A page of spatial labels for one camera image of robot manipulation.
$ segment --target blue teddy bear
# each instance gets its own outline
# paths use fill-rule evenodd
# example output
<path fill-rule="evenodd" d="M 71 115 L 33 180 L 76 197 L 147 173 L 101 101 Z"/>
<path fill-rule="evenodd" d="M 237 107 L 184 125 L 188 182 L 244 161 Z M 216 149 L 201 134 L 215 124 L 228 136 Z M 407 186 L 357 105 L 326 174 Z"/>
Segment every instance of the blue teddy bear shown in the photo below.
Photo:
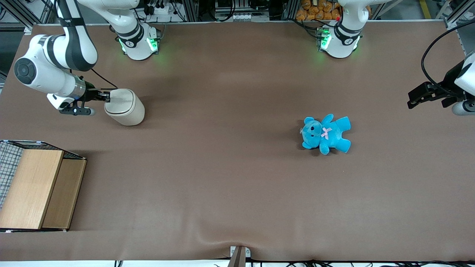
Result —
<path fill-rule="evenodd" d="M 350 140 L 342 138 L 342 133 L 351 129 L 348 117 L 343 117 L 332 122 L 333 114 L 323 118 L 322 123 L 312 117 L 306 117 L 305 126 L 302 128 L 304 142 L 302 146 L 312 149 L 320 146 L 320 152 L 324 155 L 330 152 L 330 148 L 347 153 L 350 149 Z"/>

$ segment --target wooden box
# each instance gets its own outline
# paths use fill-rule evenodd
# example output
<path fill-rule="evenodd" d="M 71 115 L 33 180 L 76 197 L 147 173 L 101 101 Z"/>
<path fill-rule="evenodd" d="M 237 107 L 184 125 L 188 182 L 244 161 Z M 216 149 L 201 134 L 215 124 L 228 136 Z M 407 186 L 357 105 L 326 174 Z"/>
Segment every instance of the wooden box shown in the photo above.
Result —
<path fill-rule="evenodd" d="M 17 164 L 5 152 L 12 145 L 21 148 Z M 0 156 L 2 178 L 11 176 L 8 190 L 2 189 L 0 228 L 69 229 L 86 159 L 36 141 L 0 141 Z M 5 172 L 8 164 L 14 172 Z"/>

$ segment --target teddy bear ear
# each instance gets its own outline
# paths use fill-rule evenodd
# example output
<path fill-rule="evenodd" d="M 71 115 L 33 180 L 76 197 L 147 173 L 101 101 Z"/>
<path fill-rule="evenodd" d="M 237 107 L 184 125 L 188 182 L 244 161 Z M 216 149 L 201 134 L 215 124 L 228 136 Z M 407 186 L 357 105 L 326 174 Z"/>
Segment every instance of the teddy bear ear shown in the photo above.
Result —
<path fill-rule="evenodd" d="M 314 121 L 314 120 L 315 120 L 315 119 L 312 118 L 312 117 L 306 117 L 306 118 L 304 119 L 304 123 L 307 124 L 307 123 L 309 123 L 309 122 L 311 122 L 311 121 Z"/>
<path fill-rule="evenodd" d="M 305 142 L 302 143 L 302 146 L 306 149 L 312 149 L 312 147 L 309 144 L 305 143 Z"/>

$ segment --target cylindrical container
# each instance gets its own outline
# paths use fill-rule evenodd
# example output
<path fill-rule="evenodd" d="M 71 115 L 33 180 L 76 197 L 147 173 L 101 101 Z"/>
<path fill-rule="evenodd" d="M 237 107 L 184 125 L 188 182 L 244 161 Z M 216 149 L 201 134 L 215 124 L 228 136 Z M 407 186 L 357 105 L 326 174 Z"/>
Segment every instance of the cylindrical container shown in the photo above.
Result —
<path fill-rule="evenodd" d="M 104 105 L 107 115 L 125 126 L 133 126 L 142 122 L 145 116 L 145 107 L 132 90 L 112 90 L 110 98 L 111 101 Z"/>

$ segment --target brown tablecloth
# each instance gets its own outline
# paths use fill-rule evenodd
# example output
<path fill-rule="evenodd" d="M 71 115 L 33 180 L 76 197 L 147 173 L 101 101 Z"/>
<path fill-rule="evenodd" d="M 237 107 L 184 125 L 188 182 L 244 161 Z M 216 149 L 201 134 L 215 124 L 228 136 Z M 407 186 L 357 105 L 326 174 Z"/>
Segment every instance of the brown tablecloth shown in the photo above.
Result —
<path fill-rule="evenodd" d="M 293 23 L 172 25 L 140 62 L 88 29 L 95 69 L 142 99 L 145 120 L 120 126 L 100 102 L 94 117 L 61 115 L 10 72 L 1 138 L 88 163 L 70 232 L 0 234 L 1 260 L 219 258 L 232 245 L 261 260 L 474 258 L 475 117 L 406 106 L 442 22 L 368 23 L 346 59 Z M 440 80 L 462 58 L 452 34 L 427 69 Z M 351 120 L 348 154 L 301 148 L 302 120 L 328 113 Z"/>

